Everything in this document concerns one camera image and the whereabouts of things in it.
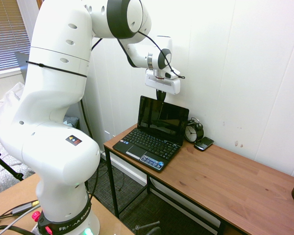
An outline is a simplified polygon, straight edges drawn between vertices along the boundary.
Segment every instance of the alarm clock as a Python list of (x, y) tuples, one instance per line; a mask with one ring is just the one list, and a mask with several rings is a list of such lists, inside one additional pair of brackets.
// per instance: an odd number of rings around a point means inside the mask
[(204, 128), (199, 120), (195, 117), (192, 117), (187, 122), (185, 128), (185, 138), (188, 142), (195, 142), (202, 139), (204, 136)]

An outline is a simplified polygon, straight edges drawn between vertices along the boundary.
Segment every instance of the warning label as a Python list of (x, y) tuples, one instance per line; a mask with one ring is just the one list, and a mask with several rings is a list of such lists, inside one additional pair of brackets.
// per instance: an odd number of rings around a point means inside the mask
[(73, 144), (75, 146), (77, 146), (79, 143), (82, 142), (79, 138), (77, 138), (77, 137), (75, 137), (73, 135), (67, 137), (65, 140), (70, 142), (71, 144)]

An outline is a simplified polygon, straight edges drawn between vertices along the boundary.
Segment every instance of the laptop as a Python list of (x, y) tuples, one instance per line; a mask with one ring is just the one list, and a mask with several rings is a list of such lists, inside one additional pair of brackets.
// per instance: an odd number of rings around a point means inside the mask
[(183, 144), (189, 110), (141, 96), (137, 128), (113, 148), (161, 171)]

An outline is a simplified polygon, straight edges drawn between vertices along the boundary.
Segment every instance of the mobile phone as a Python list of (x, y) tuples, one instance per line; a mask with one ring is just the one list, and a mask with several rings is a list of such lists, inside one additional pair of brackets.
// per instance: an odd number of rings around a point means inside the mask
[(214, 141), (212, 139), (210, 139), (208, 137), (204, 137), (201, 140), (196, 141), (194, 147), (200, 151), (204, 151), (213, 143), (214, 143)]

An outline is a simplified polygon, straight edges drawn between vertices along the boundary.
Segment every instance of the floor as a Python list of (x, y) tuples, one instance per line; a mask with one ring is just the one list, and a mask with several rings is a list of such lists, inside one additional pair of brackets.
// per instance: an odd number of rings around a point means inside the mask
[[(114, 213), (113, 201), (106, 162), (101, 159), (98, 167), (98, 183), (95, 196), (109, 211)], [(119, 208), (136, 194), (142, 186), (123, 174), (117, 168), (113, 168), (116, 194)], [(88, 180), (89, 191), (94, 188), (96, 172)], [(181, 213), (176, 208), (159, 198), (153, 193), (147, 194), (146, 190), (120, 214), (120, 220), (131, 230), (136, 225), (160, 221), (162, 235), (212, 235), (213, 233), (200, 226), (192, 219)], [(147, 234), (152, 228), (144, 229), (141, 234)]]

